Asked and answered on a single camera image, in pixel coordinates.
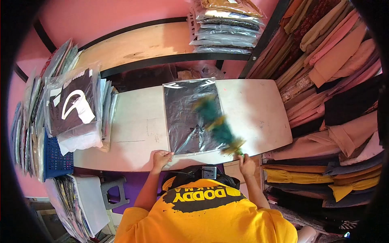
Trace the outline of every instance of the folded clothes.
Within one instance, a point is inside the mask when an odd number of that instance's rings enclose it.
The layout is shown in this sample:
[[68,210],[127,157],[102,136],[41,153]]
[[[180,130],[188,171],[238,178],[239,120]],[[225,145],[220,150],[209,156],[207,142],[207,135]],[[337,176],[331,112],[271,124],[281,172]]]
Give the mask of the folded clothes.
[[316,184],[333,182],[330,176],[289,172],[286,170],[263,169],[267,173],[267,181],[273,183]]
[[352,164],[352,165],[340,166],[339,164],[329,163],[324,175],[339,175],[339,174],[347,174],[351,172],[363,171],[368,168],[372,168],[373,166],[382,164],[383,157],[384,157],[384,152],[382,151],[381,153],[377,154],[376,156],[368,160],[356,164]]

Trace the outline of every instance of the table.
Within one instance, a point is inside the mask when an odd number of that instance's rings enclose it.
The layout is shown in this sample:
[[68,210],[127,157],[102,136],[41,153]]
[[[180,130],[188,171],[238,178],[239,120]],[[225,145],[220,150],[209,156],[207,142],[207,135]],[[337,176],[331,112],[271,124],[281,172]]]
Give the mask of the table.
[[[284,104],[273,80],[217,80],[216,85],[232,132],[246,140],[242,146],[244,153],[254,156],[292,142]],[[74,166],[105,171],[150,171],[153,152],[168,148],[163,87],[138,89],[118,94],[110,151],[76,150]],[[233,160],[219,151],[178,155],[164,170]]]

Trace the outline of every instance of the person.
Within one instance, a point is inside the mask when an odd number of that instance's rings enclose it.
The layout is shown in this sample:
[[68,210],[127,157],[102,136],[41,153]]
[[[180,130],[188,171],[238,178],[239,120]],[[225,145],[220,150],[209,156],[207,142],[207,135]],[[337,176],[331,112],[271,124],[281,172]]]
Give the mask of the person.
[[254,177],[255,162],[247,154],[239,156],[239,168],[250,200],[211,179],[170,189],[157,200],[159,175],[172,156],[163,150],[154,154],[153,168],[134,207],[123,213],[115,243],[297,242],[296,228],[270,209]]

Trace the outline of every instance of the clear plastic packaging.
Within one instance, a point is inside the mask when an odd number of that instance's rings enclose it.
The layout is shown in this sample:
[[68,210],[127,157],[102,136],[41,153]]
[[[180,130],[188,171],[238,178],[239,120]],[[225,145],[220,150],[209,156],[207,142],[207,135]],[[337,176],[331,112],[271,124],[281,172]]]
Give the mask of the clear plastic packaging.
[[254,33],[254,32],[245,32],[245,31],[237,31],[237,30],[212,30],[212,29],[199,29],[194,33],[194,38],[197,35],[210,35],[210,34],[231,34],[231,35],[243,35],[243,36],[248,36],[252,37],[255,39],[259,39],[261,37],[261,34],[259,33]]
[[198,34],[198,40],[223,40],[231,42],[247,42],[253,45],[258,43],[258,40],[253,37],[244,36],[244,35],[230,35],[230,34]]
[[250,0],[201,0],[206,9],[216,9],[239,14],[246,14],[257,18],[266,18],[264,12]]
[[197,20],[208,18],[235,19],[246,23],[265,26],[263,21],[258,17],[253,17],[246,14],[231,11],[205,9],[201,6],[200,0],[192,0],[192,6],[195,10]]
[[102,111],[97,94],[100,64],[48,78],[44,90],[47,135],[70,138],[101,128]]
[[253,30],[250,28],[245,28],[241,26],[229,25],[229,24],[204,24],[200,23],[201,29],[211,29],[211,30],[228,30],[228,31],[241,31],[241,32],[250,32],[250,33],[259,33],[262,34],[262,30]]
[[224,53],[235,53],[235,54],[251,54],[251,50],[247,49],[240,49],[240,48],[233,48],[233,47],[206,47],[206,46],[199,46],[194,49],[193,52],[196,53],[207,53],[207,52],[224,52]]
[[228,40],[192,40],[189,45],[233,45],[239,47],[255,47],[252,43]]
[[259,26],[256,24],[250,24],[238,20],[233,20],[233,19],[214,19],[214,18],[209,18],[209,19],[202,19],[202,20],[197,20],[197,23],[200,24],[229,24],[229,25],[235,25],[235,26],[240,26],[240,27],[245,27],[249,28],[252,30],[259,30]]
[[211,138],[203,119],[193,112],[198,99],[210,94],[221,111],[215,78],[176,81],[164,84],[163,90],[169,145],[175,156],[224,147]]

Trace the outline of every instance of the grey plastic stool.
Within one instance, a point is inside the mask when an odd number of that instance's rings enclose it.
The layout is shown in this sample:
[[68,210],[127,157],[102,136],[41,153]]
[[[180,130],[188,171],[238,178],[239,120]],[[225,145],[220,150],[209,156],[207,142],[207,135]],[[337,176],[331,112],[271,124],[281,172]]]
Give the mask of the grey plastic stool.
[[[117,208],[119,206],[122,206],[124,204],[127,204],[127,203],[130,203],[130,200],[129,199],[126,199],[124,197],[124,187],[123,187],[123,182],[126,182],[126,178],[125,177],[121,177],[115,181],[112,181],[112,182],[103,182],[101,183],[101,193],[103,194],[103,200],[104,200],[104,205],[105,205],[105,208],[107,210],[110,210],[110,209],[113,209],[113,208]],[[111,189],[112,187],[115,187],[117,186],[119,188],[119,194],[120,194],[120,202],[118,203],[109,203],[108,202],[108,196],[107,196],[107,192],[109,189]]]

